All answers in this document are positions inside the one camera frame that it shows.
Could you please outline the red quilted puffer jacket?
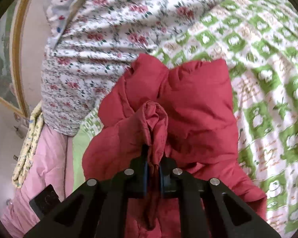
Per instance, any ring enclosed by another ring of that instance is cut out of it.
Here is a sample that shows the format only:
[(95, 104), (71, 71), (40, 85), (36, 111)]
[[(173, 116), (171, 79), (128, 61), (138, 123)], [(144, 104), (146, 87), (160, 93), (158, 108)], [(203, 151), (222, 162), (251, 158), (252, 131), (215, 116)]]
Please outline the red quilted puffer jacket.
[(142, 145), (149, 147), (149, 192), (129, 202), (126, 237), (180, 236), (178, 201), (158, 194), (163, 156), (198, 179), (218, 178), (266, 217), (265, 193), (237, 161), (238, 129), (224, 60), (169, 69), (141, 54), (102, 100), (98, 115), (103, 129), (83, 155), (85, 178), (113, 178), (141, 154)]

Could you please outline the pink quilted blanket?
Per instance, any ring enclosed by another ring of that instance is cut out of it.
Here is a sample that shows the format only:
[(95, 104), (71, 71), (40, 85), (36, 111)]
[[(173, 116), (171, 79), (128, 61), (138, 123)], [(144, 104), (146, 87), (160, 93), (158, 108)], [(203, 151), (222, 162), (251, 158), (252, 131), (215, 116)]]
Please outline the pink quilted blanket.
[(23, 237), (39, 222), (29, 201), (49, 184), (61, 201), (73, 191), (72, 137), (44, 125), (33, 165), (22, 188), (17, 189), (1, 217), (1, 222), (12, 237)]

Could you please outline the yellow floral blanket edge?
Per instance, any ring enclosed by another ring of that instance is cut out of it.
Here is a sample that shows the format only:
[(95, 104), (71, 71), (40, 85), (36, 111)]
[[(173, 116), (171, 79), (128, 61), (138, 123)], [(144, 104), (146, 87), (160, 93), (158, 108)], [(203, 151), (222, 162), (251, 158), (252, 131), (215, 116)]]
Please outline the yellow floral blanket edge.
[(44, 117), (42, 112), (42, 101), (40, 101), (30, 114), (28, 131), (12, 174), (12, 184), (17, 189), (22, 188), (33, 165), (34, 155), (36, 153), (43, 125)]

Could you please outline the green white patterned quilt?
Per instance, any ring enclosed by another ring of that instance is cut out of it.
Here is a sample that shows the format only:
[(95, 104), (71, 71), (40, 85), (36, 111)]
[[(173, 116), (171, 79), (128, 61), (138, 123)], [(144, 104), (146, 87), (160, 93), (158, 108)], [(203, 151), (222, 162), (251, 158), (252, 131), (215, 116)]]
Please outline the green white patterned quilt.
[(152, 55), (169, 68), (224, 59), (238, 162), (267, 196), (268, 223), (298, 230), (298, 13), (288, 0), (225, 0)]

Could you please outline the floral rose bed sheet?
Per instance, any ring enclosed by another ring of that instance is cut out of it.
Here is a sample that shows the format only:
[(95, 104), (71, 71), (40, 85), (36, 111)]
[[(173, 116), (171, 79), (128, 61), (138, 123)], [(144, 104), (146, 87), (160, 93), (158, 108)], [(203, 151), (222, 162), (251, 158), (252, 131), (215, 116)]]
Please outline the floral rose bed sheet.
[(42, 112), (57, 132), (74, 136), (88, 113), (141, 53), (193, 25), (223, 0), (85, 0), (57, 46), (47, 41)]

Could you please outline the light blue floral pillow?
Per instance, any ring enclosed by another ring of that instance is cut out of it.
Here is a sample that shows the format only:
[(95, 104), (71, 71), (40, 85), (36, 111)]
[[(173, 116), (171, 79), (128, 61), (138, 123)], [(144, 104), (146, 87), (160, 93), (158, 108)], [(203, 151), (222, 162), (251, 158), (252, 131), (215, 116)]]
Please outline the light blue floral pillow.
[(57, 46), (62, 34), (85, 0), (45, 0), (44, 10), (50, 26), (48, 43), (51, 49)]

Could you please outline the gold framed wall picture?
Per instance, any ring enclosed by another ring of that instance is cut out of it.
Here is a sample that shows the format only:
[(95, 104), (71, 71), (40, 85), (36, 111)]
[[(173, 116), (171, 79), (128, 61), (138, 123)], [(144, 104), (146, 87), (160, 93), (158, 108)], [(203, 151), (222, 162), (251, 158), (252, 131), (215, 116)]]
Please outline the gold framed wall picture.
[(21, 81), (21, 42), (30, 0), (0, 0), (0, 102), (22, 117), (28, 108)]

